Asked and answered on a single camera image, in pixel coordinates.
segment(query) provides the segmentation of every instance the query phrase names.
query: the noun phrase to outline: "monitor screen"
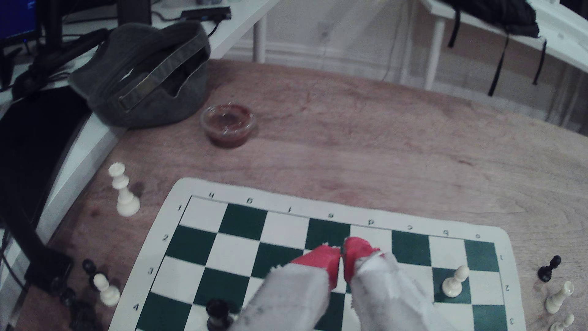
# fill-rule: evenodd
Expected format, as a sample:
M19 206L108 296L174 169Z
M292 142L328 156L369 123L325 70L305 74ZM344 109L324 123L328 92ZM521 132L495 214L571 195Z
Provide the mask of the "monitor screen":
M35 0L0 1L0 45L22 42L36 31Z

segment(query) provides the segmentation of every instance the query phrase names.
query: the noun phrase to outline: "white pawn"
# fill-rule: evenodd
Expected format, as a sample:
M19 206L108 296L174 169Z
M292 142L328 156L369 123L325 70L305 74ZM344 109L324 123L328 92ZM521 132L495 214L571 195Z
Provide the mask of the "white pawn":
M568 314L563 322L555 322L549 328L549 331L563 331L563 329L574 323L574 314Z
M574 293L574 284L570 281L563 283L563 288L557 292L556 294L547 297L545 300L545 309L550 314L555 314L559 310L559 307L562 306L563 300Z
M470 276L470 269L467 266L460 266L455 270L453 277L443 281L441 289L448 297L456 297L462 292L462 283Z
M133 216L139 211L141 203L127 188L129 185L129 177L125 175L125 165L120 162L113 163L108 168L108 174L113 177L112 187L118 190L116 211L121 216Z
M121 291L116 286L110 285L108 279L101 273L94 275L94 286L100 291L100 301L108 307L116 306L121 299Z

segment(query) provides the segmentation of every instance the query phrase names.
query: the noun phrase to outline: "table surface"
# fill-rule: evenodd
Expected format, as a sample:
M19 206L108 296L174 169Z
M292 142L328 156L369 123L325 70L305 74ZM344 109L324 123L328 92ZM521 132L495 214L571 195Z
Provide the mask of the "table surface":
M96 303L81 261L124 284L173 184L197 177L351 206L498 226L512 241L528 330L575 313L588 327L588 139L539 120L446 95L327 72L211 61L205 106L248 105L258 129L245 145L212 146L192 116L128 131L68 212L51 246L71 255L69 285ZM138 214L116 213L108 166L126 164ZM559 254L549 283L537 269ZM565 280L576 291L544 309ZM114 308L96 310L105 327ZM30 288L17 330L66 330L67 309Z

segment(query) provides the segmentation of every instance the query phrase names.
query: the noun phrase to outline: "chessboard border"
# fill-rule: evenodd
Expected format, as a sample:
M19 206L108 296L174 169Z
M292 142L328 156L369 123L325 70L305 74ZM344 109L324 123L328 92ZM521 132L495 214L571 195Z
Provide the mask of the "chessboard border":
M218 203L248 206L272 213L335 221L361 227L425 234L427 236L450 239L491 242L495 245L496 258L499 264L500 282L505 311L507 312L508 330L526 331L520 295L520 283L514 254L512 252L512 245L510 244L508 234L498 227L479 226L457 221L411 216L392 211L345 206L327 201L310 200L270 193L255 188L220 184L189 177L182 178L174 184L163 202L158 215L155 217L153 225L149 230L129 275L128 280L132 282L127 281L125 285L121 300L112 319L110 330L136 330L143 305L159 273L167 246L172 239L173 232L182 221L182 217L192 197ZM297 213L297 210L304 210L305 213ZM373 217L365 219L366 213L373 215ZM178 221L171 222L171 219L177 219ZM154 262L157 260L159 260L159 266L157 267L157 272L153 272L155 269L154 264L157 264ZM514 268L508 267L508 263L512 263ZM145 292L145 288L147 287L149 287L149 291ZM135 312L134 316L128 316L129 313L133 315L133 310Z

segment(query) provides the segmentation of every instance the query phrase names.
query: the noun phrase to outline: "chessboard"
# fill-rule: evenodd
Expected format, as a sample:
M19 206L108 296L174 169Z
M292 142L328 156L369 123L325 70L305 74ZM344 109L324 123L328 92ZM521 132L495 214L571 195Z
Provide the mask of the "chessboard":
M205 305L226 300L237 316L270 268L320 244L358 236L392 251L406 273L457 330L526 330L515 257L507 233L388 211L182 178L145 239L110 326L111 331L206 331ZM445 278L467 265L455 298ZM321 331L359 331L343 279L330 295Z

